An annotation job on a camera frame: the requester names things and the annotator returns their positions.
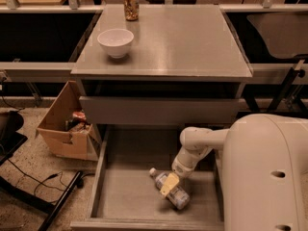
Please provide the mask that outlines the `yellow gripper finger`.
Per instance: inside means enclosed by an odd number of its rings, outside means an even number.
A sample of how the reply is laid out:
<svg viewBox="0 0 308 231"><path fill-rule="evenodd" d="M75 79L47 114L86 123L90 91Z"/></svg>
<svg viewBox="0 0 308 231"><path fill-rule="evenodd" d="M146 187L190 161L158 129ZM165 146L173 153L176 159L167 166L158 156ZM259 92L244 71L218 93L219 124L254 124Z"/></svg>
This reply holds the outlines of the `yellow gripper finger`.
<svg viewBox="0 0 308 231"><path fill-rule="evenodd" d="M170 173L160 189L161 195L167 196L179 184L179 182L180 179L178 175L174 172Z"/></svg>

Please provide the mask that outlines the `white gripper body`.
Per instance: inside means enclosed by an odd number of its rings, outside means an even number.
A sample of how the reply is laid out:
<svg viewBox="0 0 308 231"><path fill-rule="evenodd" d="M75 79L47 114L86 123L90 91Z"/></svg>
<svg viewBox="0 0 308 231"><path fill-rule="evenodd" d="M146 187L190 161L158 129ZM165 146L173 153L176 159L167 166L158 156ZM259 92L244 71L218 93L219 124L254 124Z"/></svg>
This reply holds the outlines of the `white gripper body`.
<svg viewBox="0 0 308 231"><path fill-rule="evenodd" d="M185 167L177 159L173 161L171 168L172 171L180 178L188 178L193 173L189 167Z"/></svg>

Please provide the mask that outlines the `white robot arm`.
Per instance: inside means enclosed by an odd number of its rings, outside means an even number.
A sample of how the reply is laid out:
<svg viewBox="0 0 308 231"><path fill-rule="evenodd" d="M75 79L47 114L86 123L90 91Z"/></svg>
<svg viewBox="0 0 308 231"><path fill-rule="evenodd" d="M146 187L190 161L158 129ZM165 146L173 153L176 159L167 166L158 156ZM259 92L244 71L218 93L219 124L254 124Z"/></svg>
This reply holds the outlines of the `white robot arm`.
<svg viewBox="0 0 308 231"><path fill-rule="evenodd" d="M213 149L222 151L224 231L307 231L300 177L308 171L308 120L246 115L230 128L187 127L167 196Z"/></svg>

